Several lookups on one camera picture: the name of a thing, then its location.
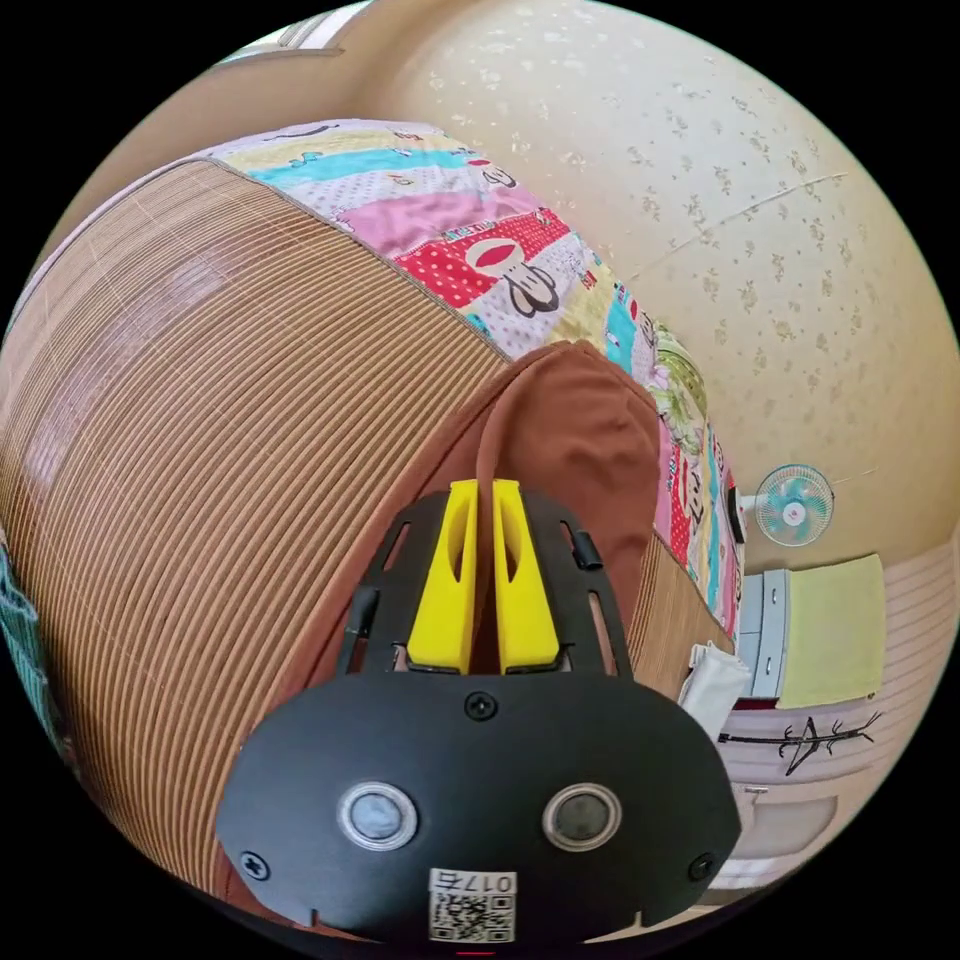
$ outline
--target dresser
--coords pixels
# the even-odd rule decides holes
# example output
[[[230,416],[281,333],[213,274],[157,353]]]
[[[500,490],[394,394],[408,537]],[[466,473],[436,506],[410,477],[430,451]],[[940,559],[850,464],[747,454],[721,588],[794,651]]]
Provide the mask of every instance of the dresser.
[[[790,623],[786,570],[745,577],[737,656],[750,668],[741,700],[776,700],[783,690]]]

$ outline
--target window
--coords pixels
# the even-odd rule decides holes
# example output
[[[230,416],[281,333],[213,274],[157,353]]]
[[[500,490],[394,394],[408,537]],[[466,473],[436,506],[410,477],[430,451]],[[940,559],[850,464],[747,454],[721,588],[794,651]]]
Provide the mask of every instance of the window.
[[[274,30],[265,37],[248,43],[236,53],[225,57],[223,63],[258,53],[276,53],[284,50],[326,50],[340,30],[373,0],[350,3],[327,13],[317,14],[308,20],[300,20],[289,27]]]

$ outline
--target wall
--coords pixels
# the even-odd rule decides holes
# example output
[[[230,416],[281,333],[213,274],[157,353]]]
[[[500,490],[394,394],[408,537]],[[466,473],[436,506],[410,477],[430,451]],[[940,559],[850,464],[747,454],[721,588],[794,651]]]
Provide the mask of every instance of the wall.
[[[805,783],[854,773],[867,767],[876,782],[896,762],[913,736],[946,666],[960,618],[960,527],[954,537],[933,550],[884,571],[887,606],[887,653],[883,686],[872,701],[810,710],[738,710],[724,732],[735,736],[780,737],[788,725],[800,733],[812,716],[821,733],[836,720],[841,729],[882,716],[870,727],[874,742],[841,742],[831,756],[821,749],[786,777],[792,751],[780,759],[775,746],[719,745],[730,779],[739,783]]]
[[[750,571],[895,564],[948,539],[960,353],[943,302],[876,184],[782,90],[612,6],[450,0],[359,103],[446,129],[583,234],[687,342],[745,491],[793,461],[854,478],[802,554],[753,530]]]
[[[94,171],[36,265],[101,203],[165,163],[248,134],[355,116],[355,94],[372,65],[397,36],[443,2],[373,0],[332,38],[336,49],[242,57],[201,74],[157,107]]]

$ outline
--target white cloth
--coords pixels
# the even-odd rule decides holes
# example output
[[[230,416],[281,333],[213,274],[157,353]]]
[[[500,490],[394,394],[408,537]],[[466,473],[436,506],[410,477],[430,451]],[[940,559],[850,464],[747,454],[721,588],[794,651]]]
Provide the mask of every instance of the white cloth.
[[[712,643],[694,645],[690,666],[693,672],[680,690],[680,706],[716,743],[733,705],[750,680],[750,668],[739,657]]]

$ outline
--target yellow towel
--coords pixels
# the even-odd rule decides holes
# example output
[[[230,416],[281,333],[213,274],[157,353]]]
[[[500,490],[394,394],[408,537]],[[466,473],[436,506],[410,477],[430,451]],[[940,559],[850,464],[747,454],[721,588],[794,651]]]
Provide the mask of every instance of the yellow towel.
[[[790,619],[781,710],[876,693],[887,642],[883,568],[874,554],[790,572]]]

